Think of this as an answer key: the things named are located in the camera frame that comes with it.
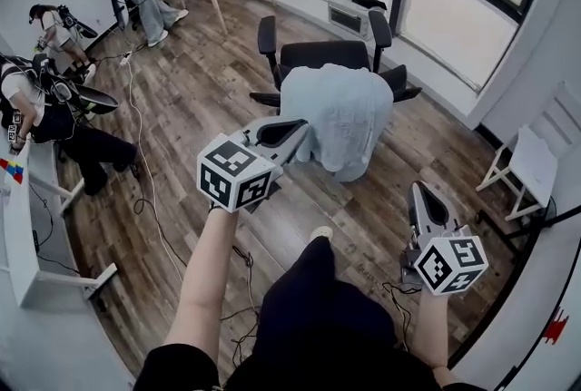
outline gray pants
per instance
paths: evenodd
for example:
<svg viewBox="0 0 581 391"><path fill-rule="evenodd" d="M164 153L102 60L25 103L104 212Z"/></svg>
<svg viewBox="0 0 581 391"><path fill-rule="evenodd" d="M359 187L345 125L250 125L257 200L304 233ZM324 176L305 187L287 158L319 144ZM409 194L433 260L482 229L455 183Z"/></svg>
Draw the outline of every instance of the gray pants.
<svg viewBox="0 0 581 391"><path fill-rule="evenodd" d="M163 29L169 30L178 16L177 9L169 7L162 0L132 0L139 5L139 16L148 43L155 43L162 37Z"/></svg>

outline chair backrest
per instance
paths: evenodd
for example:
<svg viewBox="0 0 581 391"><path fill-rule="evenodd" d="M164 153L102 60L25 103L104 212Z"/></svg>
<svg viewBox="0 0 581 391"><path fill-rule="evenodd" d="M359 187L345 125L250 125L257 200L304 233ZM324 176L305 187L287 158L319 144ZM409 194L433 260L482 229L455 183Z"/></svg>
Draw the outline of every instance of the chair backrest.
<svg viewBox="0 0 581 391"><path fill-rule="evenodd" d="M370 70L367 46L362 41L292 43L281 48L281 65L321 68L325 64Z"/></svg>
<svg viewBox="0 0 581 391"><path fill-rule="evenodd" d="M581 102L561 82L546 109L530 125L561 158L581 143Z"/></svg>

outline white shoe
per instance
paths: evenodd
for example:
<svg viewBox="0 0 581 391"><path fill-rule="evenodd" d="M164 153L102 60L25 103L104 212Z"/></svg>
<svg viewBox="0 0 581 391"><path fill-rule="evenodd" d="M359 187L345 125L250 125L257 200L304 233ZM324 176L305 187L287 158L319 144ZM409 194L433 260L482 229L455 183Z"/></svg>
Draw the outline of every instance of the white shoe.
<svg viewBox="0 0 581 391"><path fill-rule="evenodd" d="M163 30L162 35L160 36L160 39L158 39L157 41L154 41L153 43L149 43L147 44L149 47L154 47L155 45L159 44L161 41L163 41L165 38L167 38L170 34L167 33L165 30Z"/></svg>
<svg viewBox="0 0 581 391"><path fill-rule="evenodd" d="M175 24L178 23L180 20L182 20L184 17L188 16L188 14L190 13L189 10L183 9L180 12L178 12L178 16L175 19Z"/></svg>
<svg viewBox="0 0 581 391"><path fill-rule="evenodd" d="M310 234L309 242L313 241L319 236L324 236L329 241L331 241L333 239L333 229L330 227L318 227Z"/></svg>
<svg viewBox="0 0 581 391"><path fill-rule="evenodd" d="M83 85L87 86L88 84L91 84L91 81L94 78L94 74L97 71L97 67L95 66L95 64L91 64L86 68L86 71L83 74Z"/></svg>

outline black cap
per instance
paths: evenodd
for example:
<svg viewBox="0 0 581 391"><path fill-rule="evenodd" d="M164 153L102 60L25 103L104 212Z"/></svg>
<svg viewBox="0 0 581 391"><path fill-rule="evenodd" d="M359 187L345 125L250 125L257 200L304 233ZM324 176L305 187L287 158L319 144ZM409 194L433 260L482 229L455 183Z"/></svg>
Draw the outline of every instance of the black cap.
<svg viewBox="0 0 581 391"><path fill-rule="evenodd" d="M33 5L30 8L30 12L28 13L28 23L32 24L32 22L34 21L34 18L36 17L36 11L38 11L38 7L40 6L40 4L37 5Z"/></svg>

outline white t-shirt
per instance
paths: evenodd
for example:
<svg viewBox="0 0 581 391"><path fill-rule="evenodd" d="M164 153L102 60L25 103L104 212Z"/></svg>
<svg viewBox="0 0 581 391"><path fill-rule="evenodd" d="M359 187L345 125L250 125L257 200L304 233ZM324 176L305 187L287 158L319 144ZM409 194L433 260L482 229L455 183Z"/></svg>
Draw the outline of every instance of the white t-shirt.
<svg viewBox="0 0 581 391"><path fill-rule="evenodd" d="M49 44L54 44L58 47L61 47L64 43L66 43L69 39L71 39L71 33L63 27L63 21L61 20L60 15L54 11L50 10L44 12L43 14L43 27L44 30L47 31L51 27L56 28L56 34L54 35L54 39Z"/></svg>
<svg viewBox="0 0 581 391"><path fill-rule="evenodd" d="M5 64L2 68L2 74L4 74L4 72L10 67L14 67L14 65ZM2 81L2 94L14 109L17 109L17 107L10 98L18 92L21 92L34 106L34 109L36 110L34 126L40 125L44 116L44 93L36 88L25 74L11 73Z"/></svg>

